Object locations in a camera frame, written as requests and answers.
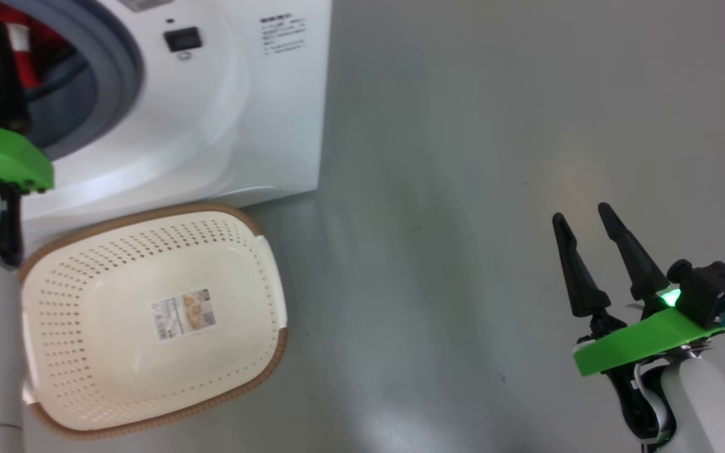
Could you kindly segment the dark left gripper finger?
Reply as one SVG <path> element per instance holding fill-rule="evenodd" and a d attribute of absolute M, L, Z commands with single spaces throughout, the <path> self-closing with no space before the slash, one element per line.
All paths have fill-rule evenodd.
<path fill-rule="evenodd" d="M 0 22 L 0 128 L 20 135 L 29 134 L 32 128 L 11 35 L 3 22 Z"/>

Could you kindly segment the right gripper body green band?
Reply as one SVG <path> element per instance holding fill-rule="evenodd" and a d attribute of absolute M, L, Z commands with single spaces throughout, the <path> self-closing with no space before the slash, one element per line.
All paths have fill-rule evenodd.
<path fill-rule="evenodd" d="M 576 347 L 573 360 L 582 376 L 591 376 L 638 363 L 723 332 L 725 328 L 720 326 L 700 327 L 676 308 L 668 308 L 632 326 Z"/>

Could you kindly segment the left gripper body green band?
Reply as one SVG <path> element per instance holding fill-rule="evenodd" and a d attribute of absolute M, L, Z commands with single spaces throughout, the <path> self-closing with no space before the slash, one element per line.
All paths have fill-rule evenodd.
<path fill-rule="evenodd" d="M 0 180 L 26 193 L 55 188 L 52 161 L 27 138 L 4 129 L 0 129 Z"/>

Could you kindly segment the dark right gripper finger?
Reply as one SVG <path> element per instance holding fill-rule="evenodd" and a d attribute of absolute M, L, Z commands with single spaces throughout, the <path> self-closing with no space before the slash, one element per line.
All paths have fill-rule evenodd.
<path fill-rule="evenodd" d="M 556 213 L 552 217 L 552 224 L 573 316 L 586 318 L 606 315 L 610 299 L 607 293 L 598 288 L 582 261 L 576 249 L 578 242 L 575 234 L 565 216 Z"/>
<path fill-rule="evenodd" d="M 627 229 L 621 218 L 608 203 L 599 203 L 598 212 L 608 238 L 616 244 L 621 253 L 622 263 L 626 267 L 632 286 L 630 291 L 634 300 L 644 301 L 658 296 L 670 287 L 665 273 L 648 255 L 636 236 Z"/>

